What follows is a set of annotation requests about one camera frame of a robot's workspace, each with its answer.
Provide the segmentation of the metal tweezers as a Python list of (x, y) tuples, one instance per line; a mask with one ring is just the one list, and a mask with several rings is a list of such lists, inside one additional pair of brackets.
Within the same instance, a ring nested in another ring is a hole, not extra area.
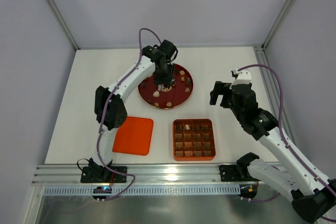
[(163, 91), (164, 89), (165, 89), (165, 85), (164, 84), (159, 84), (158, 86), (157, 86), (157, 90), (158, 91)]

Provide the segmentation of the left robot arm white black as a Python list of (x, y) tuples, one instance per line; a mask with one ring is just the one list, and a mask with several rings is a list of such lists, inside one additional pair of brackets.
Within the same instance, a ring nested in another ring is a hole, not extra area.
[(99, 137), (96, 153), (100, 164), (92, 158), (89, 167), (92, 173), (105, 181), (112, 173), (111, 165), (104, 164), (99, 151), (101, 137), (105, 130), (119, 128), (127, 118), (124, 103), (134, 89), (149, 75), (153, 75), (154, 86), (158, 90), (169, 88), (174, 83), (174, 64), (172, 61), (178, 54), (177, 47), (170, 41), (164, 40), (160, 45), (146, 46), (140, 49), (140, 56), (133, 67), (119, 80), (108, 88), (99, 86), (95, 93), (95, 114), (99, 125)]

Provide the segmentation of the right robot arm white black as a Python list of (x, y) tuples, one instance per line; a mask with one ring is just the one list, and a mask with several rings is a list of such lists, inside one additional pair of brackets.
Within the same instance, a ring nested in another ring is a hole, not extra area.
[(286, 197), (299, 217), (314, 223), (335, 206), (335, 180), (313, 165), (279, 127), (278, 120), (260, 108), (251, 84), (217, 81), (210, 92), (210, 104), (230, 109), (243, 130), (268, 149), (285, 172), (248, 153), (237, 160), (244, 178), (261, 180)]

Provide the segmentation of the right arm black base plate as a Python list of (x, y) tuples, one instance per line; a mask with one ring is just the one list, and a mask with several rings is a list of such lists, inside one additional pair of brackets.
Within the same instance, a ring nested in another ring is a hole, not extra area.
[(250, 176), (247, 167), (241, 165), (220, 165), (219, 174), (222, 182), (256, 182)]

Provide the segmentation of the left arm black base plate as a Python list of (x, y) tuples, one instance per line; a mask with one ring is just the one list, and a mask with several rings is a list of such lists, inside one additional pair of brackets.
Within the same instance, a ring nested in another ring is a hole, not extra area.
[(127, 177), (124, 175), (119, 175), (112, 173), (104, 167), (92, 168), (90, 166), (85, 166), (82, 169), (81, 183), (92, 184), (92, 183), (126, 183)]

